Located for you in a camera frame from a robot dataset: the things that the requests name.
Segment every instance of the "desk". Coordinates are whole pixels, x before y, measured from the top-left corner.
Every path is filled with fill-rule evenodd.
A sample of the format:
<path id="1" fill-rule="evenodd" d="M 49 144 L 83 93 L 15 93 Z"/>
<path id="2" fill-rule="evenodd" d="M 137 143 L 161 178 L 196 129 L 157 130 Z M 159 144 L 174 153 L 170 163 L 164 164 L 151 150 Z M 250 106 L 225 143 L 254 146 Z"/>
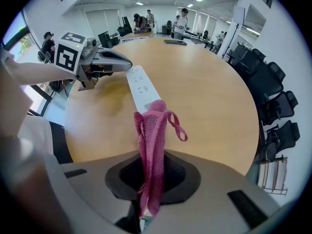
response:
<path id="1" fill-rule="evenodd" d="M 135 33 L 129 33 L 123 37 L 120 38 L 120 43 L 122 44 L 125 40 L 135 40 L 135 39 L 143 39 L 143 38 L 150 38 L 153 37 L 152 32 L 142 33 L 142 34 L 135 34 Z"/>
<path id="2" fill-rule="evenodd" d="M 165 44 L 167 38 L 126 42 L 114 50 L 141 65 L 167 108 L 189 136 L 180 141 L 168 123 L 165 148 L 224 163 L 245 175 L 258 143 L 253 98 L 237 72 L 200 45 Z M 65 134 L 74 162 L 138 149 L 136 106 L 124 72 L 78 92 L 75 82 L 65 110 Z"/>

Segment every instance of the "pink cloth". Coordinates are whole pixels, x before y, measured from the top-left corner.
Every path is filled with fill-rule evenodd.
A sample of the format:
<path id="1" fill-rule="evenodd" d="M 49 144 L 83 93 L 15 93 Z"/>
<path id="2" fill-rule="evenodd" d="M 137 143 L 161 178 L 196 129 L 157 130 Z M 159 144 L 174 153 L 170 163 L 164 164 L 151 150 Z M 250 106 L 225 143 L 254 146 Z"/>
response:
<path id="1" fill-rule="evenodd" d="M 162 100 L 154 101 L 148 111 L 140 114 L 134 113 L 136 131 L 138 133 L 138 146 L 143 162 L 145 181 L 139 193 L 140 216 L 144 215 L 145 206 L 155 216 L 159 210 L 159 201 L 163 193 L 164 183 L 164 147 L 167 119 L 175 128 L 176 135 L 182 141 L 187 141 L 186 132 L 180 127 L 175 113 L 167 110 Z"/>

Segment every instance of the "power outlet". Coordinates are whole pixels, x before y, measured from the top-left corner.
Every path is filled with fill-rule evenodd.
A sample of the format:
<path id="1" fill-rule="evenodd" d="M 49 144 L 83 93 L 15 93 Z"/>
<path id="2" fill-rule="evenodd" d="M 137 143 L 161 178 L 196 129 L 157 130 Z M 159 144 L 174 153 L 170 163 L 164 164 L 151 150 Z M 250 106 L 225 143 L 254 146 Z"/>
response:
<path id="1" fill-rule="evenodd" d="M 136 109 L 141 114 L 147 112 L 151 103 L 160 99 L 151 80 L 148 78 L 142 66 L 134 66 L 126 71 L 126 77 L 131 90 Z"/>

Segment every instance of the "round conference table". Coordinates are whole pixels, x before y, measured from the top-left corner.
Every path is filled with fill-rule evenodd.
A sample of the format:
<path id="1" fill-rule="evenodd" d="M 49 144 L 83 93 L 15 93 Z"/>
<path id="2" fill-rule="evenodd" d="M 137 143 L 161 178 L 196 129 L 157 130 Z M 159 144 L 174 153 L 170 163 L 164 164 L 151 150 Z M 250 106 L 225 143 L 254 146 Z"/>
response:
<path id="1" fill-rule="evenodd" d="M 236 71 L 201 45 L 165 44 L 165 38 L 126 42 L 114 50 L 141 65 L 167 109 L 188 134 L 182 142 L 167 124 L 165 148 L 226 164 L 245 175 L 258 143 L 253 98 Z M 124 72 L 100 78 L 93 90 L 75 82 L 65 111 L 65 135 L 74 162 L 138 149 L 136 106 Z"/>

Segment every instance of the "floor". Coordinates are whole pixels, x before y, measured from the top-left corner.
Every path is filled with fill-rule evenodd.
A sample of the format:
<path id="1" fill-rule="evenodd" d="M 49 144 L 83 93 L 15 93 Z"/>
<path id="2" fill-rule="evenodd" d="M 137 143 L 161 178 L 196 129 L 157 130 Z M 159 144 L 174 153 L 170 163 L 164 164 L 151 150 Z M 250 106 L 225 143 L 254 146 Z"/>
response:
<path id="1" fill-rule="evenodd" d="M 156 34 L 154 37 L 167 37 L 167 36 L 163 34 Z M 184 39 L 184 41 L 187 44 L 195 44 L 189 39 Z M 68 93 L 70 92 L 72 87 L 73 87 L 73 83 L 72 84 L 70 83 L 66 86 Z M 45 112 L 44 118 L 47 119 L 48 121 L 64 126 L 66 102 L 67 102 L 67 97 L 65 95 L 64 90 L 62 90 L 59 94 L 56 94 L 53 97 L 50 105 L 48 106 Z M 249 181 L 257 184 L 258 182 L 258 166 L 257 165 L 253 165 L 250 167 L 249 171 L 246 174 L 246 178 Z"/>

